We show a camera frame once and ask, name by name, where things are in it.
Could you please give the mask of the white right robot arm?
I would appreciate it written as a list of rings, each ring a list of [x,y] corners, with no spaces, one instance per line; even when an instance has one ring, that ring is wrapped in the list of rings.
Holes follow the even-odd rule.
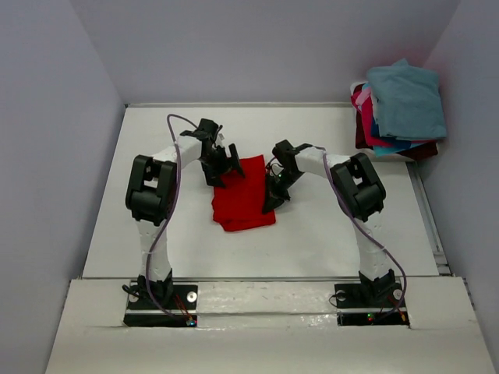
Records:
[[[332,154],[308,143],[294,147],[286,139],[275,144],[272,154],[281,170],[274,172],[271,163],[266,166],[262,212],[269,213],[288,202],[288,189],[304,174],[326,178],[354,227],[359,249],[359,283],[351,291],[343,291],[344,300],[365,306],[380,304],[395,290],[396,280],[391,256],[374,237],[386,190],[368,156]]]

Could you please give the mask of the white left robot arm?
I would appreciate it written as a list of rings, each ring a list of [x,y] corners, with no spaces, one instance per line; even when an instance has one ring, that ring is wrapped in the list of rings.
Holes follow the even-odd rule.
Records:
[[[182,169],[198,161],[207,185],[220,188],[225,187],[222,177],[228,173],[245,175],[235,144],[223,145],[221,125],[203,118],[193,130],[176,135],[171,124],[173,118],[183,117],[166,118],[172,145],[153,155],[140,154],[134,158],[125,197],[141,245],[137,286],[128,292],[159,309],[165,308],[174,294],[166,229],[178,202]]]

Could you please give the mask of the red t shirt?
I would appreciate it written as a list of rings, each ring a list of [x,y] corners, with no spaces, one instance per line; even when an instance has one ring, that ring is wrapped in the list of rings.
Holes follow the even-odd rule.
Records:
[[[213,221],[224,231],[237,232],[276,223],[275,213],[262,213],[265,199],[265,162],[258,155],[241,160],[243,178],[236,171],[222,176],[225,187],[214,187]]]

